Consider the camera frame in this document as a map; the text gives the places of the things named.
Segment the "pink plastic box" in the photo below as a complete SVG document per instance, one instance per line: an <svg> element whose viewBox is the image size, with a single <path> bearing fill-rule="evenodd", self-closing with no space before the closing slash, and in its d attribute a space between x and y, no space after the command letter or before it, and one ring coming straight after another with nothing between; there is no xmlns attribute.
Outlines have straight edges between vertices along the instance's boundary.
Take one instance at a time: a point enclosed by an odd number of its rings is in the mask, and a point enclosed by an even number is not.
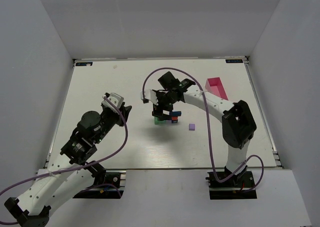
<svg viewBox="0 0 320 227"><path fill-rule="evenodd" d="M221 99L228 100L223 83L219 77L208 78L205 83L205 89Z"/></svg>

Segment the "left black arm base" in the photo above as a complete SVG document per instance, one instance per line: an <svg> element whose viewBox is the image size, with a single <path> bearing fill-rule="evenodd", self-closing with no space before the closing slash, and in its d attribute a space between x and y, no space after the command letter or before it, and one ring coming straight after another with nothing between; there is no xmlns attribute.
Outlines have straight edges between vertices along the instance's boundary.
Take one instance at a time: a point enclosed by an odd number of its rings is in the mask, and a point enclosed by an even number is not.
<svg viewBox="0 0 320 227"><path fill-rule="evenodd" d="M124 193L125 184L125 171L107 171L95 178L92 186L80 191L73 198L119 200Z"/></svg>

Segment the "dark blue long block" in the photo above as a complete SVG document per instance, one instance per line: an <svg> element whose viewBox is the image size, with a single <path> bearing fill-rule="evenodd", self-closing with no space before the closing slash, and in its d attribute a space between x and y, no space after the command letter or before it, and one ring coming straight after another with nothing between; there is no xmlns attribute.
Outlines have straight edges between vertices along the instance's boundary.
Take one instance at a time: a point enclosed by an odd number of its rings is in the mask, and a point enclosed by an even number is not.
<svg viewBox="0 0 320 227"><path fill-rule="evenodd" d="M180 117L182 115L182 112L181 111L171 111L169 114L172 117Z"/></svg>

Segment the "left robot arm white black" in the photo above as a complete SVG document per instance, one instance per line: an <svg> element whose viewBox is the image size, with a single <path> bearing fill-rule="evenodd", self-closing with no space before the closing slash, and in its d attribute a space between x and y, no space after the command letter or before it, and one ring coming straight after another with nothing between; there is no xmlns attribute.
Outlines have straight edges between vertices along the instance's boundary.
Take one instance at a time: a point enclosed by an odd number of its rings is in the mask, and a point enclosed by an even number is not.
<svg viewBox="0 0 320 227"><path fill-rule="evenodd" d="M132 106L103 101L102 112L87 111L61 148L47 173L34 178L32 186L4 206L21 227L44 227L68 200L106 171L98 161L88 162L99 144L115 126L127 127Z"/></svg>

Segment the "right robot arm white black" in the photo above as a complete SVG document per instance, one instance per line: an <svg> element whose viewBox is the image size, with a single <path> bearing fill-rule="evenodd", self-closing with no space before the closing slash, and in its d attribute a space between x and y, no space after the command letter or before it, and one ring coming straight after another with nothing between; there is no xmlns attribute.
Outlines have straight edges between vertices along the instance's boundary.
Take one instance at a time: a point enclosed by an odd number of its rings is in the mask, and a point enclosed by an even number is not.
<svg viewBox="0 0 320 227"><path fill-rule="evenodd" d="M170 116L165 112L172 111L177 102L198 107L205 111L206 117L216 118L222 125L222 137L228 145L228 155L224 178L219 178L216 170L213 176L217 183L235 186L247 171L248 147L257 129L249 105L243 100L232 102L205 91L191 75L179 80L171 71L170 68L158 79L162 89L142 89L142 101L153 104L152 115L160 121L169 119Z"/></svg>

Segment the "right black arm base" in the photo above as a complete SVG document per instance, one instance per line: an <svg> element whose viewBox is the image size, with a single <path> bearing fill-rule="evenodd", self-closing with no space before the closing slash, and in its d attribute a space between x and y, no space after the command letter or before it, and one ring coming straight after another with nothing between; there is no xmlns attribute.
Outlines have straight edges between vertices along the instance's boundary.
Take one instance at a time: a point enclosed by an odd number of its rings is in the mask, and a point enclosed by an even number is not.
<svg viewBox="0 0 320 227"><path fill-rule="evenodd" d="M246 171L243 176L235 180L231 179L219 183L213 172L208 172L205 178L208 182L209 197L211 200L252 200L257 199L256 190L250 190L254 185L254 177L251 171Z"/></svg>

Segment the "green wood block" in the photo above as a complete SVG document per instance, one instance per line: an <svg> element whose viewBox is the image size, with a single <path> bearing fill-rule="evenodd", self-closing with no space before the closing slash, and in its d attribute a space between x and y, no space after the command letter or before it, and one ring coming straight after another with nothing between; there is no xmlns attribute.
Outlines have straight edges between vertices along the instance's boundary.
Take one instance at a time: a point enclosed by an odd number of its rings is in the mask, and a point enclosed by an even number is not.
<svg viewBox="0 0 320 227"><path fill-rule="evenodd" d="M154 124L155 125L164 125L166 124L166 120L160 120L158 117L154 117Z"/></svg>

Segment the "small purple cube block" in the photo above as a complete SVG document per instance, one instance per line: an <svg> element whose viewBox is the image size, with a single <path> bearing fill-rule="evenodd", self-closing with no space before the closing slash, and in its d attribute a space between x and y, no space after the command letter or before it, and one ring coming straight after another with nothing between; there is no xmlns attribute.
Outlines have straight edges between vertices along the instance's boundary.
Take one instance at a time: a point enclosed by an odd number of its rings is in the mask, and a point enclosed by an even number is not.
<svg viewBox="0 0 320 227"><path fill-rule="evenodd" d="M195 130L196 130L196 125L195 125L194 123L190 123L190 124L188 125L188 130L189 130L189 131L195 131Z"/></svg>

